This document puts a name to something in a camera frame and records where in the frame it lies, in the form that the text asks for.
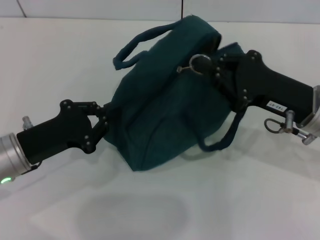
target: black bracket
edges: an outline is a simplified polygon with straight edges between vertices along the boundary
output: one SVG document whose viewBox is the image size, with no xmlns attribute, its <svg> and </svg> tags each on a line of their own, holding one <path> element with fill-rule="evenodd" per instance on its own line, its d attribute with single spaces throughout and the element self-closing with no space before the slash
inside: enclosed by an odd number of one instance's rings
<svg viewBox="0 0 320 240">
<path fill-rule="evenodd" d="M 94 101 L 62 101 L 58 116 L 17 134 L 30 164 L 41 163 L 69 148 L 79 148 L 86 154 L 93 153 L 108 131 L 107 108 L 108 104 L 100 107 Z M 88 116 L 99 119 L 94 127 Z"/>
</svg>

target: bag handle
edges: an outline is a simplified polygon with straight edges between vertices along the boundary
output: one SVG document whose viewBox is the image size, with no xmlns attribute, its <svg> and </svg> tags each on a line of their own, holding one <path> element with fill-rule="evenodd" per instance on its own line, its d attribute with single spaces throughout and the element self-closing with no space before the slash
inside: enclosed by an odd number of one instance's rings
<svg viewBox="0 0 320 240">
<path fill-rule="evenodd" d="M 225 149 L 230 146 L 230 144 L 233 142 L 233 140 L 235 138 L 239 123 L 241 122 L 242 118 L 244 117 L 246 111 L 247 111 L 247 108 L 238 112 L 234 116 L 234 119 L 231 123 L 231 126 L 230 126 L 229 130 L 226 132 L 226 134 L 224 135 L 224 137 L 220 141 L 218 141 L 212 145 L 206 145 L 205 139 L 203 137 L 201 137 L 199 135 L 199 133 L 196 131 L 196 128 L 195 128 L 194 124 L 192 124 L 190 122 L 189 117 L 187 117 L 187 120 L 188 120 L 188 125 L 192 128 L 192 130 L 198 140 L 198 145 L 199 145 L 200 149 L 204 152 L 213 152 L 213 151 Z"/>
<path fill-rule="evenodd" d="M 113 59 L 113 65 L 115 69 L 126 69 L 136 64 L 143 56 L 146 55 L 148 51 L 142 51 L 128 61 L 124 60 L 132 53 L 132 51 L 138 46 L 139 43 L 154 39 L 168 32 L 169 30 L 174 29 L 180 23 L 181 20 L 168 25 L 157 26 L 147 31 L 144 31 L 136 37 L 134 37 L 124 48 L 120 50 L 120 52 Z"/>
</svg>

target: white table surface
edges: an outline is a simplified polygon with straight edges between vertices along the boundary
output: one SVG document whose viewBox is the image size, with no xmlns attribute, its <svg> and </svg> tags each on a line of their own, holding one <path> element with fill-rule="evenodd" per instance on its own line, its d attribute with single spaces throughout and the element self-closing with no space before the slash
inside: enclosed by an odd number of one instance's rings
<svg viewBox="0 0 320 240">
<path fill-rule="evenodd" d="M 0 18 L 0 135 L 55 117 L 59 103 L 109 102 L 128 70 L 112 58 L 159 21 Z M 267 66 L 319 84 L 320 25 L 212 23 L 222 45 L 238 41 Z M 139 45 L 148 49 L 155 41 Z M 264 129 L 251 108 L 233 144 L 195 146 L 147 172 L 132 172 L 102 140 L 95 153 L 69 149 L 0 186 L 0 239 L 319 240 L 320 141 Z M 212 139 L 228 128 L 232 116 Z"/>
</svg>

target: white wall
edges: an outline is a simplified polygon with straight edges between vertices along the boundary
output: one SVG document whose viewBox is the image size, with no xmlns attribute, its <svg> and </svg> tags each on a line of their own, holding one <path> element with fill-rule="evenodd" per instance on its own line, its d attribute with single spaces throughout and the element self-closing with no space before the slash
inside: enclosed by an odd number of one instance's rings
<svg viewBox="0 0 320 240">
<path fill-rule="evenodd" d="M 0 0 L 0 17 L 23 17 L 16 0 Z"/>
<path fill-rule="evenodd" d="M 27 17 L 117 20 L 181 18 L 181 0 L 19 0 Z"/>
<path fill-rule="evenodd" d="M 184 0 L 185 16 L 212 22 L 320 23 L 319 0 Z"/>
</svg>

